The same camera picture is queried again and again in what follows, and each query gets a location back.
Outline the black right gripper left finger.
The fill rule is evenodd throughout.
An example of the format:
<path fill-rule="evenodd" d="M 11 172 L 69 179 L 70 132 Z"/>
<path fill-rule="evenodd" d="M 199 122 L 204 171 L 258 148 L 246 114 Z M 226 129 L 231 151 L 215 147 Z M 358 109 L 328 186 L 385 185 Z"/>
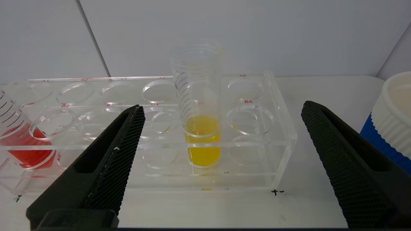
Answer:
<path fill-rule="evenodd" d="M 27 208 L 31 230 L 117 230 L 143 107 L 123 111 Z"/>

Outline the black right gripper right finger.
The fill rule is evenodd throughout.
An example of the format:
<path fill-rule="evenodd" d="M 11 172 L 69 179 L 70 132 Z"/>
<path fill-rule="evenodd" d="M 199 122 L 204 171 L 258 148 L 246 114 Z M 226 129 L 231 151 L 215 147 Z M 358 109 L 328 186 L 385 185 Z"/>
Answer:
<path fill-rule="evenodd" d="M 410 229 L 410 175 L 327 107 L 306 101 L 301 117 L 348 227 Z"/>

